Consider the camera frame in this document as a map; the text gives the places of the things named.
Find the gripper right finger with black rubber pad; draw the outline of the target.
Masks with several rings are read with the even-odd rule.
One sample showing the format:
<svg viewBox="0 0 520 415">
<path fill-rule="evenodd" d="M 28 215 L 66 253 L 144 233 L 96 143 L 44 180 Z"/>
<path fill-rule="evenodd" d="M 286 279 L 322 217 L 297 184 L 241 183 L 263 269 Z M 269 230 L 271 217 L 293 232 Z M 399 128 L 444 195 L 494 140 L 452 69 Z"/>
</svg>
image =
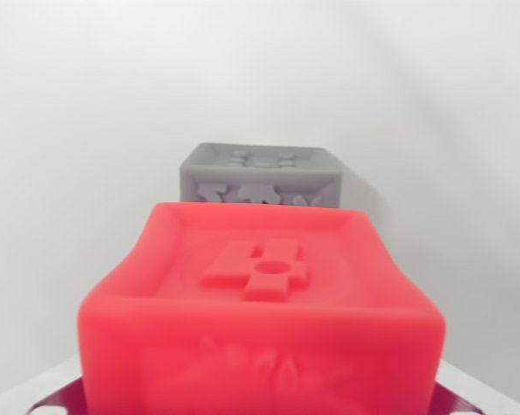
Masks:
<svg viewBox="0 0 520 415">
<path fill-rule="evenodd" d="M 520 415 L 520 404 L 441 360 L 431 413 Z"/>
</svg>

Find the gripper left finger with black rubber pad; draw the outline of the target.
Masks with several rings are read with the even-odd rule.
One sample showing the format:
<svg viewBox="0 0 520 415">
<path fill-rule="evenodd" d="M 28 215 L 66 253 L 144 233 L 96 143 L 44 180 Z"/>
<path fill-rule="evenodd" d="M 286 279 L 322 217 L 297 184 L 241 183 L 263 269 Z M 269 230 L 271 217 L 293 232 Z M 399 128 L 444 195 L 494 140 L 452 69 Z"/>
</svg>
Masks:
<svg viewBox="0 0 520 415">
<path fill-rule="evenodd" d="M 86 414 L 78 356 L 0 395 L 0 414 L 30 414 L 51 406 L 56 414 Z"/>
</svg>

